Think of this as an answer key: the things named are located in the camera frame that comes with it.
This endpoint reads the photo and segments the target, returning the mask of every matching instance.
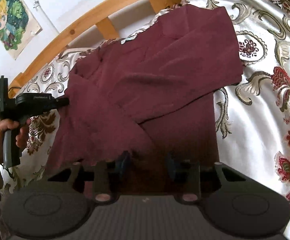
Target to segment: cartoon poster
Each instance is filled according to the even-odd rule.
[[[40,30],[22,0],[0,0],[0,40],[14,59]]]

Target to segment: wooden headboard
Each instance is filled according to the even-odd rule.
[[[119,38],[118,32],[115,30],[108,16],[137,1],[139,0],[105,0],[88,11],[49,43],[28,68],[12,81],[10,87],[23,87],[45,64],[50,63],[59,53],[64,51],[71,41],[94,25],[97,26],[104,39]],[[181,0],[149,0],[155,13],[175,3],[179,3],[180,1]],[[16,90],[11,90],[9,92],[9,97],[14,97],[16,92]]]

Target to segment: bed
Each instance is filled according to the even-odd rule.
[[[75,62],[93,51],[93,48],[66,49],[67,44],[95,24],[104,39],[119,39],[108,16],[136,1],[106,0],[83,15],[13,80],[11,86],[22,88],[11,90],[9,96],[23,92],[63,95]],[[290,0],[149,1],[156,16],[121,39],[122,44],[137,38],[160,15],[176,7],[192,4],[208,9],[226,8],[237,35],[244,74],[240,84],[214,93],[220,160],[279,192],[290,202]],[[5,197],[42,177],[58,125],[57,111],[32,118],[21,165],[11,169],[14,179],[2,170],[0,239],[8,237],[1,219]],[[290,223],[285,237],[290,239]]]

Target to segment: folded garment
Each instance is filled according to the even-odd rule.
[[[69,74],[59,130],[45,172],[115,159],[132,165],[125,193],[171,192],[165,156],[218,161],[213,92],[241,81],[236,34],[223,7],[185,5],[131,41],[108,42]]]

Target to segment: hand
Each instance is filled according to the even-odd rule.
[[[16,145],[22,151],[27,146],[28,141],[28,134],[29,134],[29,125],[31,120],[27,119],[26,125],[23,126],[20,130],[18,136],[16,136]],[[4,133],[7,129],[13,130],[16,129],[20,124],[18,122],[12,121],[10,119],[5,119],[0,121],[0,164],[3,163],[3,140],[4,140]]]

